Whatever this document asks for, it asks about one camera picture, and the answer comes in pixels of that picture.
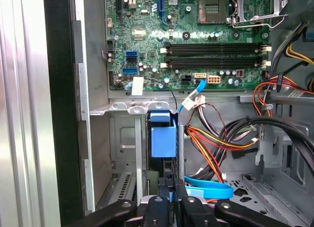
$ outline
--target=orange wire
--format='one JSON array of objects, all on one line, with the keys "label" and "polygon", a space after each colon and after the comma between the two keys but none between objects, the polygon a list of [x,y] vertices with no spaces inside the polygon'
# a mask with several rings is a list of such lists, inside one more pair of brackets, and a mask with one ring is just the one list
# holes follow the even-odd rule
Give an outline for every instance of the orange wire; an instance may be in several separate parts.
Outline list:
[{"label": "orange wire", "polygon": [[226,149],[226,150],[234,150],[234,151],[238,151],[238,150],[243,150],[245,148],[236,148],[236,147],[225,147],[225,146],[221,146],[219,144],[212,144],[214,143],[213,141],[207,139],[205,136],[203,136],[202,134],[198,133],[197,131],[193,130],[192,128],[189,128],[189,130],[193,131],[193,133],[199,137],[201,140],[205,141],[205,142],[208,142],[209,144],[213,145],[213,146],[217,146],[219,148],[222,148],[222,149]]},{"label": "orange wire", "polygon": [[204,156],[205,160],[207,161],[207,163],[209,164],[209,166],[211,167],[211,169],[214,171],[214,173],[216,174],[218,180],[220,183],[223,183],[223,180],[220,178],[220,175],[218,174],[218,171],[216,170],[215,166],[213,165],[213,163],[210,161],[209,157],[207,154],[205,154],[204,152],[204,148],[202,148],[202,146],[199,144],[199,142],[197,141],[196,137],[194,135],[192,135],[189,131],[187,132],[191,139],[195,142],[195,144],[197,145],[197,147],[199,148],[200,152],[202,153],[202,155]]},{"label": "orange wire", "polygon": [[212,203],[214,201],[219,201],[219,199],[209,199],[209,200],[207,200],[207,203]]}]

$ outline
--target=yellow wire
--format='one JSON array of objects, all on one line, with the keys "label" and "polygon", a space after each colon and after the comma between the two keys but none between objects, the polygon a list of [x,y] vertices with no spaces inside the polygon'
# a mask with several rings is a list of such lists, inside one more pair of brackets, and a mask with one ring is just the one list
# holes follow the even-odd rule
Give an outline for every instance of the yellow wire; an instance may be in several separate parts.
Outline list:
[{"label": "yellow wire", "polygon": [[312,64],[314,64],[313,60],[310,59],[309,57],[307,57],[307,56],[305,56],[305,55],[303,55],[303,54],[301,54],[301,53],[298,53],[298,52],[294,51],[294,50],[292,49],[292,45],[293,45],[293,44],[290,44],[290,46],[289,46],[289,47],[290,47],[290,48],[289,48],[289,51],[290,51],[292,54],[295,54],[295,55],[297,55],[297,56],[299,56],[299,57],[301,57],[301,58],[304,58],[304,59],[308,60],[309,62],[311,62]]},{"label": "yellow wire", "polygon": [[197,147],[200,149],[202,155],[205,157],[207,163],[209,164],[209,166],[211,167],[211,169],[214,171],[214,173],[216,174],[219,182],[223,182],[218,174],[218,171],[216,170],[214,164],[211,161],[211,158],[208,156],[208,154],[206,153],[205,149],[203,148],[203,146],[199,143],[199,141],[197,140],[197,138],[190,132],[187,132],[190,137],[193,139],[193,141],[196,143]]},{"label": "yellow wire", "polygon": [[247,147],[252,146],[253,144],[255,144],[255,142],[252,142],[252,143],[249,143],[247,145],[235,145],[235,144],[233,145],[233,144],[230,144],[230,143],[227,143],[227,142],[224,142],[224,141],[222,141],[220,139],[215,138],[214,136],[206,133],[204,130],[201,130],[201,129],[198,129],[198,128],[195,128],[195,127],[192,127],[192,126],[190,126],[190,128],[192,128],[194,130],[197,130],[197,131],[203,133],[204,135],[206,135],[207,137],[209,137],[209,138],[211,138],[211,139],[213,139],[213,140],[215,140],[215,141],[217,141],[217,142],[219,142],[219,143],[221,143],[223,145],[229,146],[229,147],[247,148]]},{"label": "yellow wire", "polygon": [[304,56],[304,55],[302,55],[302,54],[299,54],[299,53],[293,51],[292,48],[291,48],[291,46],[292,46],[292,44],[291,44],[289,47],[287,47],[287,49],[286,49],[286,55],[287,55],[288,57],[296,58],[296,59],[305,61],[305,62],[307,62],[307,63],[309,63],[309,64],[312,64],[312,65],[314,64],[314,62],[313,62],[311,59],[309,59],[307,56]]},{"label": "yellow wire", "polygon": [[[270,78],[270,80],[273,80],[273,79],[276,79],[276,78],[278,78],[278,76],[272,77],[272,78]],[[287,76],[284,76],[284,79],[287,80],[287,81],[290,81],[291,83],[293,83],[295,85],[297,84],[296,82],[294,82],[292,79],[288,78]]]}]

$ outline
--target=metal panel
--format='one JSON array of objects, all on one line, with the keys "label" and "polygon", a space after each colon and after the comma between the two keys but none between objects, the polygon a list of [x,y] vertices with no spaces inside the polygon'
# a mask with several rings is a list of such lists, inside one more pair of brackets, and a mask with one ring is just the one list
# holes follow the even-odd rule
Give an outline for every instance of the metal panel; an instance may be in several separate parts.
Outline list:
[{"label": "metal panel", "polygon": [[136,184],[135,170],[136,169],[134,164],[129,164],[125,167],[114,189],[114,192],[111,195],[108,205],[121,199],[132,200]]},{"label": "metal panel", "polygon": [[74,19],[80,21],[81,38],[82,38],[82,57],[83,63],[76,63],[79,79],[79,96],[80,96],[80,120],[86,121],[87,133],[87,157],[83,160],[86,193],[86,210],[85,213],[95,211],[95,194],[94,194],[94,178],[93,178],[93,160],[92,160],[92,144],[91,129],[89,117],[89,95],[88,95],[88,76],[87,76],[87,53],[86,53],[86,31],[85,31],[85,10],[84,0],[74,0],[75,13]]},{"label": "metal panel", "polygon": [[60,226],[44,15],[0,0],[2,226]]}]

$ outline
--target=black clamp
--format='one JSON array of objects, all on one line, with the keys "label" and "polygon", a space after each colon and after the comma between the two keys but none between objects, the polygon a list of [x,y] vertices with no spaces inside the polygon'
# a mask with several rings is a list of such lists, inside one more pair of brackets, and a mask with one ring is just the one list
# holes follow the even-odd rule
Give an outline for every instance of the black clamp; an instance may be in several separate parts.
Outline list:
[{"label": "black clamp", "polygon": [[279,73],[278,79],[277,79],[277,84],[276,84],[277,93],[279,93],[280,90],[281,90],[281,87],[282,87],[282,84],[283,84],[283,79],[284,79],[283,73]]}]

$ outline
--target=chip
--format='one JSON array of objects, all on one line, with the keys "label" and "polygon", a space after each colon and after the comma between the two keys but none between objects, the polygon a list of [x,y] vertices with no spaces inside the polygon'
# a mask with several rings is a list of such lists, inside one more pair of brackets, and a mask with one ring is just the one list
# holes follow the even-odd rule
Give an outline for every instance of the chip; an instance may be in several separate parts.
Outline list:
[{"label": "chip", "polygon": [[198,0],[199,24],[222,24],[226,21],[227,0]]},{"label": "chip", "polygon": [[132,38],[133,40],[143,40],[146,38],[145,25],[133,25],[132,26]]}]

